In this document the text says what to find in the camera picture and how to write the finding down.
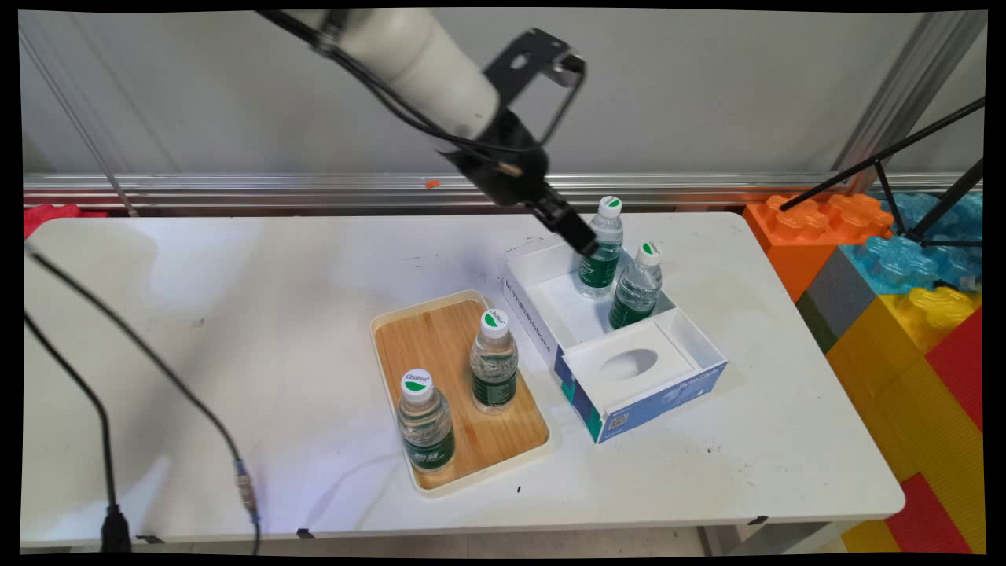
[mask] red toy block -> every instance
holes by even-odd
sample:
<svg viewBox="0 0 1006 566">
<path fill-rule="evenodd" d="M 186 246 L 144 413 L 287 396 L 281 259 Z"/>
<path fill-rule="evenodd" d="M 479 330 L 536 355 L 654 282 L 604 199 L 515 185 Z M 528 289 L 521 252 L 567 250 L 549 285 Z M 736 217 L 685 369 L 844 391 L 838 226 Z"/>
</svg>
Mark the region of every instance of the red toy block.
<svg viewBox="0 0 1006 566">
<path fill-rule="evenodd" d="M 24 238 L 27 239 L 38 226 L 53 218 L 104 218 L 108 215 L 108 212 L 85 212 L 76 204 L 65 206 L 39 204 L 24 209 Z"/>
<path fill-rule="evenodd" d="M 887 518 L 901 552 L 972 554 L 921 474 L 904 481 L 901 489 L 904 509 Z"/>
<path fill-rule="evenodd" d="M 975 421 L 978 430 L 982 430 L 981 308 L 931 350 L 926 360 Z"/>
</svg>

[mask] white wall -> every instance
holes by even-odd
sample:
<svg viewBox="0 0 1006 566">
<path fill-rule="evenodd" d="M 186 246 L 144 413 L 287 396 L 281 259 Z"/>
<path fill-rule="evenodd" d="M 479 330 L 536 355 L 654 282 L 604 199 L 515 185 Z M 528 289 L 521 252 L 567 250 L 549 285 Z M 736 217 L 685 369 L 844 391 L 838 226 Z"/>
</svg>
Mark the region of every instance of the white wall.
<svg viewBox="0 0 1006 566">
<path fill-rule="evenodd" d="M 577 172 L 827 170 L 921 17 L 434 12 L 483 66 L 532 26 L 582 53 L 588 81 L 548 147 L 553 171 Z M 19 20 L 47 37 L 54 71 L 119 171 L 450 169 L 346 72 L 252 12 L 19 12 Z M 22 52 L 22 131 L 38 155 L 24 166 L 97 171 L 25 61 Z M 540 132 L 561 93 L 540 79 L 518 115 Z"/>
<path fill-rule="evenodd" d="M 940 91 L 915 125 L 919 130 L 985 96 L 988 25 L 975 38 Z M 985 110 L 933 134 L 897 153 L 890 160 L 891 171 L 963 172 L 985 153 Z"/>
</svg>

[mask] blue box label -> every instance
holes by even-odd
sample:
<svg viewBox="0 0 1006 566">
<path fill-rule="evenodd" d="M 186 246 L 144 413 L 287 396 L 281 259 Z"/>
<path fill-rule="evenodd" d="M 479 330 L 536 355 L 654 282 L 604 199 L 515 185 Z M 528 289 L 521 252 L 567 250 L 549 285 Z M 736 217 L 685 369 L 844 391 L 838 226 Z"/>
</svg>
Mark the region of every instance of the blue box label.
<svg viewBox="0 0 1006 566">
<path fill-rule="evenodd" d="M 675 407 L 709 393 L 716 385 L 716 380 L 723 373 L 723 369 L 726 368 L 726 362 L 722 362 L 689 380 L 615 411 L 605 421 L 605 428 L 601 432 L 601 439 L 598 442 L 604 442 L 613 436 L 634 429 Z"/>
</svg>

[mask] water bottle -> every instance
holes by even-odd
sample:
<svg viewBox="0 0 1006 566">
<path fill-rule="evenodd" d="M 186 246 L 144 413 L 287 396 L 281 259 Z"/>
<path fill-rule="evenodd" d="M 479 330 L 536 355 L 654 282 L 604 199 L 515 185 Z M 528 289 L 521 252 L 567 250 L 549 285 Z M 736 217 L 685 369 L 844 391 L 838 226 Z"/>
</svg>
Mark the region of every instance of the water bottle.
<svg viewBox="0 0 1006 566">
<path fill-rule="evenodd" d="M 608 323 L 618 330 L 650 317 L 660 297 L 663 274 L 660 249 L 653 241 L 639 246 L 636 260 L 626 267 L 615 290 L 615 302 Z"/>
<path fill-rule="evenodd" d="M 401 377 L 398 431 L 408 459 L 420 473 L 437 474 L 454 456 L 451 407 L 426 370 L 409 370 Z"/>
<path fill-rule="evenodd" d="M 598 213 L 591 219 L 591 229 L 598 240 L 598 250 L 590 257 L 580 257 L 579 272 L 575 279 L 576 291 L 584 298 L 597 300 L 612 291 L 615 269 L 622 250 L 622 200 L 606 196 L 598 205 Z"/>
<path fill-rule="evenodd" d="M 469 363 L 476 408 L 490 415 L 505 411 L 517 394 L 517 343 L 505 313 L 490 309 L 482 314 Z"/>
</svg>

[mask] white bottle cap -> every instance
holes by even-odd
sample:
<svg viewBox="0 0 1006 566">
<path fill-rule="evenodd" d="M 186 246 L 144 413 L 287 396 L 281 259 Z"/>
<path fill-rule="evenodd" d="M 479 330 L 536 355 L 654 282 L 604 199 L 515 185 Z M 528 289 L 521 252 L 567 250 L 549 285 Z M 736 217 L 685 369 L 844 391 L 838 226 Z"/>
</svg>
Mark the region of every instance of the white bottle cap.
<svg viewBox="0 0 1006 566">
<path fill-rule="evenodd" d="M 409 370 L 401 377 L 401 394 L 408 403 L 423 403 L 433 397 L 434 389 L 434 379 L 426 370 Z"/>
<path fill-rule="evenodd" d="M 644 241 L 636 253 L 636 262 L 650 265 L 660 264 L 660 247 L 657 247 L 653 241 Z"/>
<path fill-rule="evenodd" d="M 598 204 L 598 213 L 606 218 L 617 218 L 622 213 L 622 199 L 618 196 L 606 196 Z"/>
<path fill-rule="evenodd" d="M 490 309 L 482 314 L 482 334 L 490 339 L 502 339 L 506 336 L 506 314 L 496 309 Z"/>
</svg>

